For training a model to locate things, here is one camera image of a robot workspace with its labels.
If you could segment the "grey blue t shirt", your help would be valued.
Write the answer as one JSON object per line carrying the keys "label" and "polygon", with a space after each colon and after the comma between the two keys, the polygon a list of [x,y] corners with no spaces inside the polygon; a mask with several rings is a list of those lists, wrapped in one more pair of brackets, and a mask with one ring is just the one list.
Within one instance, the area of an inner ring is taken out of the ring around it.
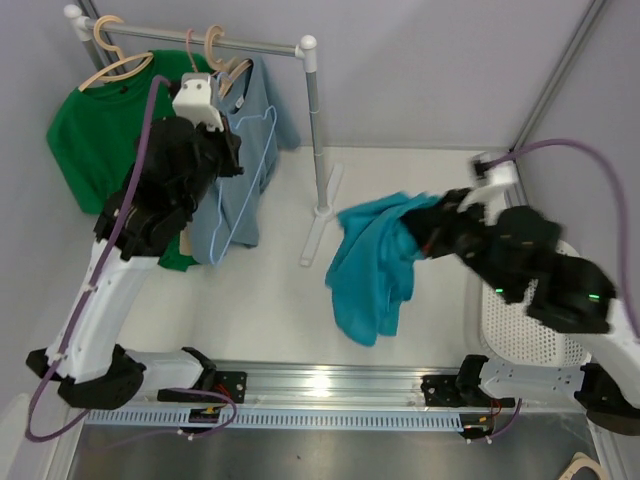
{"label": "grey blue t shirt", "polygon": [[199,264],[218,264],[232,245],[259,244],[258,209],[279,162],[279,152],[295,150],[301,138],[265,62],[235,80],[220,100],[231,131],[241,139],[238,159],[244,172],[211,185],[189,227],[192,256]]}

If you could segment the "blue wire hanger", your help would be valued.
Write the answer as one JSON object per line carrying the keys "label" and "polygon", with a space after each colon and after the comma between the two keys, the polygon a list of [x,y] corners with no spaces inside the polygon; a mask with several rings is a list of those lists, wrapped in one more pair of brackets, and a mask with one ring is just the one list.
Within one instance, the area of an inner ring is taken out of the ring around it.
{"label": "blue wire hanger", "polygon": [[253,248],[260,239],[257,211],[268,171],[277,158],[278,113],[268,99],[263,75],[254,72],[235,84],[229,108],[231,131],[241,138],[239,162],[244,174],[216,181],[213,187],[212,233],[204,241],[202,260],[216,265],[232,244]]}

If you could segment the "green t shirt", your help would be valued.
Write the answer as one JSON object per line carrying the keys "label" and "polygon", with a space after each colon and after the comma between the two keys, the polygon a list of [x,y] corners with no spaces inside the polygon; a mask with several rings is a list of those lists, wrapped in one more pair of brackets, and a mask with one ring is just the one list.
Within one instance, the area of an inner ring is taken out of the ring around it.
{"label": "green t shirt", "polygon": [[178,82],[193,66],[211,71],[201,55],[155,50],[150,65],[133,77],[69,94],[46,139],[82,212],[98,217],[109,197],[127,185],[152,79]]}

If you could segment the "teal t shirt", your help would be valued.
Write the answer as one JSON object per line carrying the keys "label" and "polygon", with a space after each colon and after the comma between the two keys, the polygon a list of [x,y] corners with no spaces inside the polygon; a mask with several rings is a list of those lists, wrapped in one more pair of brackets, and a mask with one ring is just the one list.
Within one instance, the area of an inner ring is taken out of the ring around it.
{"label": "teal t shirt", "polygon": [[325,284],[335,323],[350,340],[372,347],[380,336],[397,335],[400,307],[414,291],[414,263],[425,258],[401,217],[439,200],[397,192],[338,213],[344,238]]}

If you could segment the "pink wire hanger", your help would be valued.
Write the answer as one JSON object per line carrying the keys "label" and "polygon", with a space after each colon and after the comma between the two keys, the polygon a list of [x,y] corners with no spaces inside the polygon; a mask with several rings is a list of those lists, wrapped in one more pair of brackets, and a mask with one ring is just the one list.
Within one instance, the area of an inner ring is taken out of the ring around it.
{"label": "pink wire hanger", "polygon": [[194,33],[194,30],[192,28],[189,28],[185,34],[185,50],[186,50],[193,72],[198,73],[199,69],[195,61],[195,58],[193,56],[193,52],[191,48],[191,40],[192,40],[193,33]]}

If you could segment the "beige t shirt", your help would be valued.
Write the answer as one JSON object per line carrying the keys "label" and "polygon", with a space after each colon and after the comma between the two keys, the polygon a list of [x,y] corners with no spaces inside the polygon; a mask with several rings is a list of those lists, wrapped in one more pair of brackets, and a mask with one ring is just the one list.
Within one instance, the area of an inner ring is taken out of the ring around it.
{"label": "beige t shirt", "polygon": [[180,251],[180,254],[184,256],[192,255],[192,246],[189,239],[189,235],[186,231],[183,231],[180,235],[179,251]]}

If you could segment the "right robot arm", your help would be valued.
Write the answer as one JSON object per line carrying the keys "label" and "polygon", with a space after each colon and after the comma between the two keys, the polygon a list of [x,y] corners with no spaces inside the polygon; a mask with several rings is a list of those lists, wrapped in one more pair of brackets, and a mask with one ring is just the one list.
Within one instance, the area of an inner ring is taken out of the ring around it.
{"label": "right robot arm", "polygon": [[506,304],[524,303],[528,317],[557,333],[612,333],[618,292],[597,265],[558,252],[559,224],[516,206],[489,225],[484,204],[463,203],[470,195],[451,190],[402,216],[425,257],[457,256]]}

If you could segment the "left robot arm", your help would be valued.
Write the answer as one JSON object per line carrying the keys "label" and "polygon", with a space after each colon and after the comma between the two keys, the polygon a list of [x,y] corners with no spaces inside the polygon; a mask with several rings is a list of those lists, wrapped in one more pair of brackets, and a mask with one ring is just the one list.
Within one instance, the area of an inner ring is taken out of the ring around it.
{"label": "left robot arm", "polygon": [[27,367],[81,410],[115,410],[138,394],[203,401],[215,389],[215,363],[193,347],[168,354],[121,346],[134,300],[169,244],[193,219],[219,178],[243,172],[241,139],[227,120],[172,116],[146,121],[137,158],[94,226],[91,260],[65,326]]}

